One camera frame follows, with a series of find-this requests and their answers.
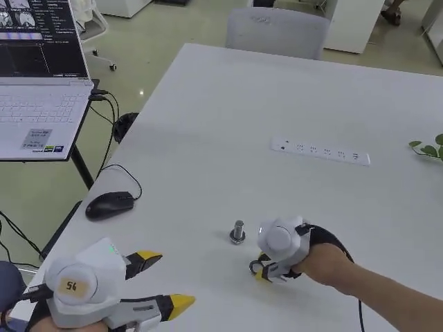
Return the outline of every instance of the floor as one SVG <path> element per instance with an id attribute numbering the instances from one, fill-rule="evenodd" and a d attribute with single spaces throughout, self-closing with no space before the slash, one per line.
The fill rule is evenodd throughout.
<path id="1" fill-rule="evenodd" d="M 279 0 L 278 6 L 291 7 L 293 2 Z M 421 37 L 420 21 L 430 2 L 406 2 L 402 6 L 403 23 L 398 28 L 380 19 L 364 54 L 326 50 L 323 59 L 442 75 L 441 64 Z M 246 0 L 191 0 L 185 8 L 150 4 L 130 20 L 107 17 L 111 31 L 96 46 L 102 56 L 117 62 L 118 70 L 111 72 L 90 60 L 91 76 L 101 79 L 102 89 L 116 95 L 122 112 L 140 111 L 183 43 L 223 46 L 229 12 L 245 3 Z M 109 115 L 104 104 L 98 105 L 97 110 Z M 88 114 L 78 147 L 93 174 L 100 166 L 109 131 L 108 123 L 92 112 Z M 75 202 L 87 193 L 72 162 L 0 163 L 0 177 L 1 211 L 40 248 Z M 37 255 L 6 225 L 1 240 L 11 250 L 13 260 L 38 264 Z M 5 252 L 0 250 L 0 259 L 5 258 Z"/>

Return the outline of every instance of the power outlet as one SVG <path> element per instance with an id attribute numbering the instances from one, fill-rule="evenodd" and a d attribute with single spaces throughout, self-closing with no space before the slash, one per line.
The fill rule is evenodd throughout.
<path id="1" fill-rule="evenodd" d="M 356 165 L 369 166 L 369 155 L 365 153 L 350 151 L 347 149 L 337 149 L 332 147 L 320 147 L 314 144 L 296 142 L 281 137 L 274 137 L 271 141 L 271 149 L 274 151 L 286 152 L 288 154 L 300 154 L 327 160 L 340 161 Z"/>

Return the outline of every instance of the wrist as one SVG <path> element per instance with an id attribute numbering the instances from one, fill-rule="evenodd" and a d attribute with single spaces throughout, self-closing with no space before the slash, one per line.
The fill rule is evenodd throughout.
<path id="1" fill-rule="evenodd" d="M 329 286 L 334 287 L 340 293 L 352 295 L 353 285 L 357 279 L 360 266 L 349 260 L 343 261 L 337 265 L 334 274 L 331 276 Z"/>

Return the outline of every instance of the metal bolt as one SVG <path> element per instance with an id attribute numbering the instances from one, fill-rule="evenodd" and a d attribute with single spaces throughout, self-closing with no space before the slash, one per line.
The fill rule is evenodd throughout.
<path id="1" fill-rule="evenodd" d="M 234 225 L 234 229 L 231 230 L 229 237 L 230 241 L 234 244 L 241 244 L 245 238 L 246 233 L 244 232 L 244 223 L 241 220 L 237 220 Z"/>

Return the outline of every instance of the hand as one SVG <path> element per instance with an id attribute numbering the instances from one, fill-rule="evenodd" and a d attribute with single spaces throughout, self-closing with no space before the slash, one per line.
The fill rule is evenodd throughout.
<path id="1" fill-rule="evenodd" d="M 309 255 L 292 267 L 295 273 L 305 273 L 319 284 L 340 288 L 353 263 L 345 253 L 330 243 L 315 245 Z"/>
<path id="2" fill-rule="evenodd" d="M 75 332 L 107 332 L 108 328 L 103 322 L 94 323 L 81 329 L 69 329 Z M 39 321 L 32 327 L 30 332 L 59 332 L 60 329 L 56 327 L 52 318 L 47 317 Z"/>

